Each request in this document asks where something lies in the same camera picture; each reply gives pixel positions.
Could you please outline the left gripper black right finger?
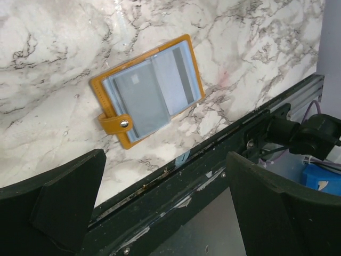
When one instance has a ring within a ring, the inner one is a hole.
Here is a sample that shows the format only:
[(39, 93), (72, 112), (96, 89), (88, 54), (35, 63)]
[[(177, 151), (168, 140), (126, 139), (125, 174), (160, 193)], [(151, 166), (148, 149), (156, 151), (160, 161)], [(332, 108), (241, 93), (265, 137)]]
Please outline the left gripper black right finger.
[(236, 152), (229, 188), (247, 255), (340, 255), (340, 197), (270, 172)]

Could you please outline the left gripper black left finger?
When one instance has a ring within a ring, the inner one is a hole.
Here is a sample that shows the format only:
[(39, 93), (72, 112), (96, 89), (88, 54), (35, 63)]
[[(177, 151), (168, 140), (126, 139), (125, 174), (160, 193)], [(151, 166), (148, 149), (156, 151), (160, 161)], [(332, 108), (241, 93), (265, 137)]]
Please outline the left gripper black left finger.
[(106, 155), (94, 149), (1, 188), (1, 255), (76, 255), (90, 224)]

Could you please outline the mustard yellow card holder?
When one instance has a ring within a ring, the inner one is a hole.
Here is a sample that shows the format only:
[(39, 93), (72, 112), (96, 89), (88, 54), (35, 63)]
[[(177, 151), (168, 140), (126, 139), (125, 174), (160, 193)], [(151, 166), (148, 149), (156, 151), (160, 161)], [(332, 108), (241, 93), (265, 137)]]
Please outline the mustard yellow card holder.
[(162, 44), (90, 80), (99, 123), (130, 149), (205, 98), (190, 35)]

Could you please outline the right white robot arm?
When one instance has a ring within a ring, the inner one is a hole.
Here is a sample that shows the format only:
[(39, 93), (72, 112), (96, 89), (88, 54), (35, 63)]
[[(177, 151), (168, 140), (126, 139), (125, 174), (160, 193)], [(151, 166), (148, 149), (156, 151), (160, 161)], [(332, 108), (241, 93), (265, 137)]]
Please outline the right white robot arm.
[(325, 160), (335, 146), (340, 146), (340, 120), (315, 114), (302, 123), (283, 117), (271, 117), (249, 130), (245, 158), (265, 158), (281, 151), (311, 155)]

